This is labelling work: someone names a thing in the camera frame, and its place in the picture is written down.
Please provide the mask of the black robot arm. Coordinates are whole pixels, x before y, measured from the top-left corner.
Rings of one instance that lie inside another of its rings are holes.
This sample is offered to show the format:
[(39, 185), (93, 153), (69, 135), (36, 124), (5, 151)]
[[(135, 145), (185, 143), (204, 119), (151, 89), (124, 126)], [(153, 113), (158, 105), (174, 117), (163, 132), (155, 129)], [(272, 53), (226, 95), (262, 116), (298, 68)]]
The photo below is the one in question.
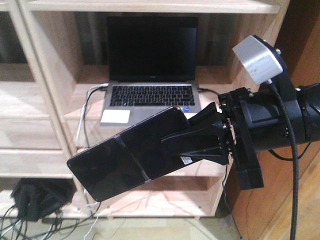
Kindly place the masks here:
[(242, 190), (264, 186), (257, 152), (320, 139), (320, 86), (295, 88), (287, 73), (266, 90), (242, 87), (220, 94), (189, 119), (187, 129), (161, 140), (166, 154), (227, 165), (233, 158)]

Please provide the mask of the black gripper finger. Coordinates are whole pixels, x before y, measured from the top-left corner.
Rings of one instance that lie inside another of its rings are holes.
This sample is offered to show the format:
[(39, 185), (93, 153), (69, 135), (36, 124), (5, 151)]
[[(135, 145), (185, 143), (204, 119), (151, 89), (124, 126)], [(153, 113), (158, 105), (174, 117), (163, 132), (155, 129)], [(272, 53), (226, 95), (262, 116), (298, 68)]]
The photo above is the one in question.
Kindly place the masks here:
[(229, 129), (210, 124), (193, 126), (161, 139), (166, 155), (229, 164)]
[(220, 129), (222, 127), (221, 116), (217, 111), (215, 102), (209, 103), (204, 109), (187, 121), (190, 130)]

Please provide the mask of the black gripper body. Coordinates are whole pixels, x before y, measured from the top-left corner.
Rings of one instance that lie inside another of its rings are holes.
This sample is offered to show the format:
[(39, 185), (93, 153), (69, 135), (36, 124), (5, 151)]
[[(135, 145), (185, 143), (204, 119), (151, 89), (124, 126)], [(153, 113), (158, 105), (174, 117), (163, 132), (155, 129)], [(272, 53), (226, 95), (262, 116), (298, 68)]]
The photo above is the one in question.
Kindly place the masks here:
[(248, 100), (250, 94), (249, 89), (241, 87), (218, 95), (222, 114), (234, 132), (231, 152), (241, 190), (264, 187), (262, 169), (241, 106), (241, 101)]

